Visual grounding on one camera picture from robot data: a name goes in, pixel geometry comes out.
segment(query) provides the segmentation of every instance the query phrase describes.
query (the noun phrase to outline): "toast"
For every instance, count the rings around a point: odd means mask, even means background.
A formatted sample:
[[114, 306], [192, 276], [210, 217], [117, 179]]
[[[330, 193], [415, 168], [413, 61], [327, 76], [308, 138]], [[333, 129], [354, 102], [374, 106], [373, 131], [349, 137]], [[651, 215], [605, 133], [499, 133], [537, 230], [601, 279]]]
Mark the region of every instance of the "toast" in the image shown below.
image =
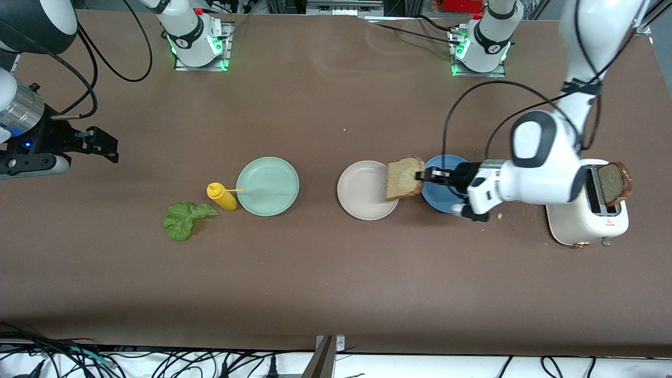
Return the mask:
[[611, 207], [632, 195], [632, 178], [628, 168], [615, 161], [597, 168], [604, 203]]
[[415, 179], [415, 172], [425, 170], [425, 162], [419, 157], [404, 157], [387, 163], [387, 187], [385, 199], [394, 201], [422, 193], [422, 181]]

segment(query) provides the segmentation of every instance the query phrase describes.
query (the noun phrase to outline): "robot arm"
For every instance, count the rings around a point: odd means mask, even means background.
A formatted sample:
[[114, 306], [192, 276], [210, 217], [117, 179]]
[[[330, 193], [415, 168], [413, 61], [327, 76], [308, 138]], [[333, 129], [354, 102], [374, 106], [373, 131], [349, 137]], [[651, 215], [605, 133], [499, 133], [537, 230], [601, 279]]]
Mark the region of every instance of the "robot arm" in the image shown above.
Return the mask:
[[140, 0], [156, 14], [168, 33], [177, 58], [189, 67], [202, 67], [222, 54], [222, 22], [196, 14], [189, 0]]
[[472, 71], [490, 72], [504, 59], [511, 36], [523, 18], [520, 0], [490, 0], [480, 20], [471, 20], [464, 26], [468, 40], [456, 58]]
[[[65, 51], [77, 33], [69, 0], [0, 0], [0, 48], [9, 52], [42, 52], [28, 37], [54, 54]], [[65, 172], [79, 152], [102, 155], [116, 163], [117, 140], [98, 127], [76, 130], [38, 94], [0, 69], [0, 179]]]
[[[563, 93], [595, 77], [579, 47], [575, 20], [586, 54], [599, 73], [615, 56], [644, 1], [584, 0], [575, 13], [576, 2], [566, 2], [560, 22], [560, 33], [569, 54]], [[584, 124], [597, 95], [594, 87], [584, 88], [561, 99], [557, 104], [559, 110], [553, 113], [535, 110], [518, 118], [511, 129], [510, 160], [463, 163], [452, 171], [430, 168], [421, 179], [453, 186], [465, 194], [468, 202], [454, 205], [452, 213], [479, 221], [486, 221], [488, 211], [504, 201], [571, 202], [585, 184], [586, 173], [579, 153]]]

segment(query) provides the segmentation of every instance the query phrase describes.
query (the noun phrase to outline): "white floor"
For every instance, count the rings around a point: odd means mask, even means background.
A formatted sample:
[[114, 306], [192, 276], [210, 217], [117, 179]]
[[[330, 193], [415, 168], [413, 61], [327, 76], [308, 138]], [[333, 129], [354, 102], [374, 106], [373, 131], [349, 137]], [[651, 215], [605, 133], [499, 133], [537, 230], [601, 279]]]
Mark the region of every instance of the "white floor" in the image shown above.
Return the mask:
[[[126, 352], [127, 356], [138, 356], [143, 352]], [[186, 358], [194, 358], [195, 353]], [[312, 354], [294, 352], [278, 355], [278, 372], [283, 374], [301, 374]], [[58, 369], [61, 375], [70, 370], [73, 363], [64, 356], [57, 356]], [[166, 356], [153, 354], [142, 358], [121, 358], [115, 356], [116, 362], [124, 370], [128, 378], [150, 378]], [[212, 377], [215, 367], [220, 369], [224, 355], [213, 361], [197, 363], [203, 370], [203, 377]], [[19, 374], [28, 374], [42, 360], [41, 356], [28, 356], [21, 353], [10, 356], [0, 362], [0, 378], [13, 378]], [[364, 374], [365, 378], [494, 378], [499, 374], [505, 356], [399, 356], [399, 355], [338, 355], [335, 363], [334, 378], [352, 378]], [[586, 377], [590, 358], [557, 357], [555, 358], [562, 375], [567, 378]], [[250, 376], [250, 371], [258, 362], [252, 362], [233, 372], [230, 378], [263, 378], [269, 368], [270, 358]], [[186, 363], [176, 363], [164, 377], [172, 377]], [[547, 363], [549, 370], [556, 374], [552, 365]], [[599, 358], [592, 372], [592, 378], [669, 378], [672, 375], [672, 361], [650, 360], [641, 358]], [[542, 370], [539, 357], [515, 357], [506, 370], [505, 377], [549, 378]], [[81, 371], [73, 373], [69, 378], [82, 378]], [[40, 378], [56, 378], [50, 361], [44, 364]], [[179, 374], [179, 378], [201, 378], [198, 369]]]

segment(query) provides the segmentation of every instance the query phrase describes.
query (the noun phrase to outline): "mustard bottle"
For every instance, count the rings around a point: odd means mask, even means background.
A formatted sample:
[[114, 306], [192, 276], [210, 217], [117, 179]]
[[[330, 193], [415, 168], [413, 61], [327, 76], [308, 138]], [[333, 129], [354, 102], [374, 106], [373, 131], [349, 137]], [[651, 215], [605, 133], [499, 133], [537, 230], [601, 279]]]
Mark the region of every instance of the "mustard bottle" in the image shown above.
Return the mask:
[[227, 192], [226, 188], [218, 182], [208, 185], [208, 197], [226, 211], [234, 211], [238, 207], [238, 201], [233, 194]]

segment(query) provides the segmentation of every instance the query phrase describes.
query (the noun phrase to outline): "plate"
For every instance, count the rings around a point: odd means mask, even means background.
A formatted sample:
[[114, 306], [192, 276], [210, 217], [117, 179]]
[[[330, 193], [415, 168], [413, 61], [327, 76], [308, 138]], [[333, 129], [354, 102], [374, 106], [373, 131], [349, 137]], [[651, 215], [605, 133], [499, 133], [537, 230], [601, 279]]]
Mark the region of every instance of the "plate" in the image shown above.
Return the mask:
[[399, 200], [385, 200], [387, 165], [372, 160], [358, 161], [338, 179], [338, 201], [350, 215], [363, 221], [384, 218]]
[[238, 176], [238, 201], [245, 210], [271, 217], [287, 210], [298, 196], [298, 174], [279, 157], [262, 157], [247, 165]]
[[[458, 164], [464, 163], [466, 160], [459, 156], [446, 154], [446, 168], [455, 169]], [[439, 167], [441, 168], [441, 155], [432, 157], [425, 167]], [[426, 182], [422, 189], [422, 196], [433, 208], [444, 213], [450, 213], [450, 207], [456, 203], [464, 203], [464, 200], [452, 194], [448, 188], [443, 185], [434, 184], [433, 182]]]

